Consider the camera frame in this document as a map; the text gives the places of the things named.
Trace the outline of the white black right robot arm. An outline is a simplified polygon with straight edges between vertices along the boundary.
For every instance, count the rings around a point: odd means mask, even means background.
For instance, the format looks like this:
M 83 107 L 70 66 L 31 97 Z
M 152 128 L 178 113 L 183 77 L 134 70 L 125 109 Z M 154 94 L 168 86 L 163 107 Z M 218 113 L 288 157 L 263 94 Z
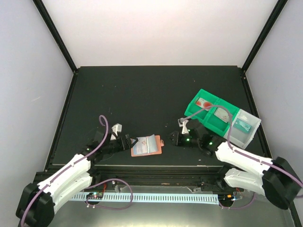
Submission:
M 284 158 L 261 157 L 233 146 L 197 119 L 180 119 L 179 126 L 179 130 L 169 135 L 174 146 L 198 148 L 206 155 L 228 164 L 215 179 L 219 190 L 249 190 L 266 197 L 274 206 L 286 210 L 303 188 L 302 181 Z

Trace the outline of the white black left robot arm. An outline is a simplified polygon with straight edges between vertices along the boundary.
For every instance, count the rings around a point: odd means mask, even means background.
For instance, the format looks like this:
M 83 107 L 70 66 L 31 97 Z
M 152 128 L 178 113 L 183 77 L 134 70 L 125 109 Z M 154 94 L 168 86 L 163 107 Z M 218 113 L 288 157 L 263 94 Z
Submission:
M 100 173 L 94 168 L 104 155 L 130 150 L 138 142 L 128 134 L 118 136 L 97 132 L 66 165 L 47 179 L 29 183 L 21 194 L 16 210 L 20 227 L 47 227 L 56 212 L 74 195 L 101 185 Z

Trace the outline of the pink leather card holder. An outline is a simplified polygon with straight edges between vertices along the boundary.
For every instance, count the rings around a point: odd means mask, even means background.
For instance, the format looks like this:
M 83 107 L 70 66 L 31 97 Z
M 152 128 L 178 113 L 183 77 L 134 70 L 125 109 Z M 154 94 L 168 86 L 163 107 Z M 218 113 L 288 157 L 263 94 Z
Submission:
M 164 146 L 164 141 L 160 138 L 160 135 L 151 135 L 146 136 L 148 144 L 148 153 L 144 155 L 133 154 L 133 149 L 131 149 L 132 157 L 142 157 L 142 156 L 151 156 L 151 155 L 160 155 L 162 154 L 162 147 Z

